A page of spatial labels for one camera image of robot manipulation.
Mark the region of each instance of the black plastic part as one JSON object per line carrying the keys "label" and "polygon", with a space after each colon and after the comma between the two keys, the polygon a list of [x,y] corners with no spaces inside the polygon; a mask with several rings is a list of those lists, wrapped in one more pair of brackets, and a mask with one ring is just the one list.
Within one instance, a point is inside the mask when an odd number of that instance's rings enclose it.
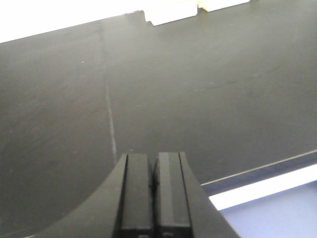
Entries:
{"label": "black plastic part", "polygon": [[224,217],[209,201],[186,160],[179,154],[191,226],[195,238],[239,238]]}
{"label": "black plastic part", "polygon": [[122,238],[152,238],[151,175],[147,155],[128,155],[122,212]]}
{"label": "black plastic part", "polygon": [[127,156],[78,208],[34,238],[119,238]]}
{"label": "black plastic part", "polygon": [[191,238],[190,219],[177,153],[160,153],[156,169],[156,216],[162,238]]}

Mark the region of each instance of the white wall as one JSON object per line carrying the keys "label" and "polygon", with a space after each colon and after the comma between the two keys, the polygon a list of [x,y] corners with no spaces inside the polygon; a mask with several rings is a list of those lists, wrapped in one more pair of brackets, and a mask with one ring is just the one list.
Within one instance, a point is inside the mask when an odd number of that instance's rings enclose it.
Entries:
{"label": "white wall", "polygon": [[141,9],[143,0],[2,0],[0,43]]}

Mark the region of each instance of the white block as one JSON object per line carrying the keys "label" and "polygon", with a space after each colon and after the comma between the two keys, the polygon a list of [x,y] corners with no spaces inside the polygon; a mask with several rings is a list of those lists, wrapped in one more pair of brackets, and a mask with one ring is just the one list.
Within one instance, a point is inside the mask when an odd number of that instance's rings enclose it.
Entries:
{"label": "white block", "polygon": [[156,26],[197,15],[196,0],[157,1],[144,9],[146,21]]}
{"label": "white block", "polygon": [[198,0],[198,7],[206,11],[215,11],[229,6],[247,3],[250,0]]}

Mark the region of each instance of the white object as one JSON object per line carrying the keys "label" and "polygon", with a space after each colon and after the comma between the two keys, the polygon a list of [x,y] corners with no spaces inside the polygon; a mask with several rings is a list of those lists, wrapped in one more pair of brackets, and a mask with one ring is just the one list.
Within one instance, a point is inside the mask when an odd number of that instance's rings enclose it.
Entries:
{"label": "white object", "polygon": [[2,0],[0,43],[142,9],[142,0]]}
{"label": "white object", "polygon": [[215,11],[229,6],[247,3],[250,0],[198,0],[198,7],[206,11]]}
{"label": "white object", "polygon": [[217,210],[233,207],[317,180],[317,164],[210,196]]}
{"label": "white object", "polygon": [[144,8],[154,26],[197,15],[197,0],[152,0]]}

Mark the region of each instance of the black table surface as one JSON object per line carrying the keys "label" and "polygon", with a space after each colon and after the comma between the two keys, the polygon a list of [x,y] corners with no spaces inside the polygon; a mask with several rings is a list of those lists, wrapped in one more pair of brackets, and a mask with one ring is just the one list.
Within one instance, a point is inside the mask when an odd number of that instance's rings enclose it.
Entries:
{"label": "black table surface", "polygon": [[204,183],[316,148],[315,0],[0,44],[0,234],[61,218],[122,153],[185,151]]}

